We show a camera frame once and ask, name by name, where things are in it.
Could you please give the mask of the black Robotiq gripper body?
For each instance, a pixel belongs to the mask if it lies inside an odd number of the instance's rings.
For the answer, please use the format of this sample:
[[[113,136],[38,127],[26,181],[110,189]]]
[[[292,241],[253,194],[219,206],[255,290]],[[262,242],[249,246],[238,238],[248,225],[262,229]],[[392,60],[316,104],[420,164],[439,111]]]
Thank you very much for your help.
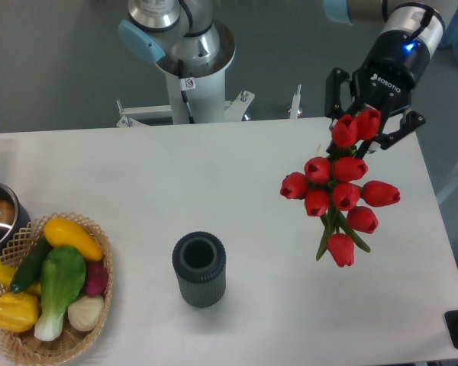
[[[429,49],[403,30],[389,30],[378,36],[361,67],[352,75],[356,101],[379,111],[394,98],[390,107],[393,117],[411,105],[411,93],[428,63]]]

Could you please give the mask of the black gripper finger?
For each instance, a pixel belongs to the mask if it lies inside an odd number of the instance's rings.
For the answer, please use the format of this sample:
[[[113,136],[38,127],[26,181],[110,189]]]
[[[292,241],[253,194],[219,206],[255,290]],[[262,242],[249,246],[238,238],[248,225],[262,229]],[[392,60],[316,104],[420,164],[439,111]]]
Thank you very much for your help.
[[[382,130],[371,140],[363,141],[357,149],[355,157],[363,159],[366,154],[373,154],[378,149],[387,150],[425,123],[426,118],[422,114],[409,109],[402,114],[396,131],[385,133]]]
[[[354,98],[349,73],[340,68],[333,68],[326,78],[324,100],[324,116],[331,119],[331,144],[327,149],[329,153],[337,148],[348,148],[357,141],[356,103],[352,99],[350,106],[346,110],[343,109],[341,92],[344,85],[349,87],[350,96]]]

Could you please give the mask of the silver robot arm with gripper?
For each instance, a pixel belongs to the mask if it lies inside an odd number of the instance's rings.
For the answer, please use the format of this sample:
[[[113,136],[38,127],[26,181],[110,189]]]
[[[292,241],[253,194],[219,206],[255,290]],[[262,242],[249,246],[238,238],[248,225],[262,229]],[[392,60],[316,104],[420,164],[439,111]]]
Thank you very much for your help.
[[[434,53],[458,12],[458,1],[324,1],[324,13],[343,24],[383,24],[383,32],[405,31]]]

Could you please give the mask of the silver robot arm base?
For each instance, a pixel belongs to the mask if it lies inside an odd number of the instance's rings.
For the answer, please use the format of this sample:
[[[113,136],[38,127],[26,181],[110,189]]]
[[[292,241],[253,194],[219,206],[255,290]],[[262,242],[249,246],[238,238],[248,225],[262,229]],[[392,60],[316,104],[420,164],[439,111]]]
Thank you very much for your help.
[[[132,53],[164,74],[170,104],[176,89],[226,99],[226,70],[236,45],[228,27],[214,19],[212,2],[129,1],[127,11],[119,36]]]

